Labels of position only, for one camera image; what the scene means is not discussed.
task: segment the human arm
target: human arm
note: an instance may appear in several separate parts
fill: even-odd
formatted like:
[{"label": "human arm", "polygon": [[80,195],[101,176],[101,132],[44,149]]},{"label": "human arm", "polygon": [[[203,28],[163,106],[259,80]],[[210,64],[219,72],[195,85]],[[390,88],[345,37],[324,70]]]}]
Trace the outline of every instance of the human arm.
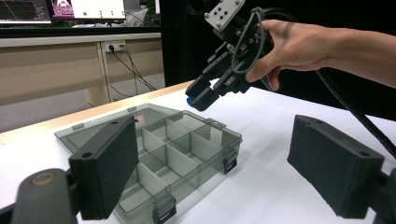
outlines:
[{"label": "human arm", "polygon": [[249,82],[268,76],[277,90],[282,69],[331,67],[396,88],[396,36],[277,20],[262,25],[274,48],[247,72]]}]

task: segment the wall socket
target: wall socket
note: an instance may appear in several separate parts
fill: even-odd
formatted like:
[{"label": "wall socket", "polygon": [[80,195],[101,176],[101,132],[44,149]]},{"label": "wall socket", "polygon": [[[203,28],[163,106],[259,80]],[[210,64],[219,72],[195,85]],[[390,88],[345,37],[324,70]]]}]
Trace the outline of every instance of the wall socket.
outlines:
[{"label": "wall socket", "polygon": [[112,40],[112,41],[105,41],[106,52],[111,52],[109,48],[110,45],[114,47],[114,51],[121,51],[124,50],[125,40]]}]

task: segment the computer monitor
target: computer monitor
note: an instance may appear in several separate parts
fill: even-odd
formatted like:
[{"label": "computer monitor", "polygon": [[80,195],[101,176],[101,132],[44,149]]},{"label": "computer monitor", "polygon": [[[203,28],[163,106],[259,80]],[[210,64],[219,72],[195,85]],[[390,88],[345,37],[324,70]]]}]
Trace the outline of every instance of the computer monitor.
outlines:
[{"label": "computer monitor", "polygon": [[0,24],[51,23],[46,0],[0,1]]},{"label": "computer monitor", "polygon": [[123,0],[48,0],[55,20],[125,20]]}]

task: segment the desk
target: desk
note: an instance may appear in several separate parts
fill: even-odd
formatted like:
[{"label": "desk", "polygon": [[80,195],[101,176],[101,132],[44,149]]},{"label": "desk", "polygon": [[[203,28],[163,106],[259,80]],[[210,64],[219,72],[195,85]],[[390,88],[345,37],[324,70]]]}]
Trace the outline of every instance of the desk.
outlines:
[{"label": "desk", "polygon": [[[47,168],[68,168],[70,155],[55,132],[133,105],[152,103],[216,119],[243,138],[238,165],[227,175],[215,175],[180,202],[177,214],[167,223],[373,223],[372,210],[364,220],[337,217],[287,162],[294,116],[301,114],[322,119],[384,155],[383,171],[389,174],[396,161],[348,111],[252,88],[245,94],[229,93],[205,112],[198,112],[185,103],[184,90],[189,84],[1,133],[0,207],[15,202],[18,185],[28,175]],[[396,142],[396,122],[370,119]],[[117,220],[112,215],[97,223]]]}]

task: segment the plastic organizer box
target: plastic organizer box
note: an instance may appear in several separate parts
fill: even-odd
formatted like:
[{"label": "plastic organizer box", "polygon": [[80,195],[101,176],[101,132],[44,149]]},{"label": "plastic organizer box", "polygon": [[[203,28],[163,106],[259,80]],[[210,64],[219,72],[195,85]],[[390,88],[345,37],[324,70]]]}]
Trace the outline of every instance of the plastic organizer box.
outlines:
[{"label": "plastic organizer box", "polygon": [[164,223],[176,205],[222,171],[236,165],[242,136],[190,111],[144,104],[61,130],[72,153],[113,119],[137,119],[137,164],[115,208],[121,223]]}]

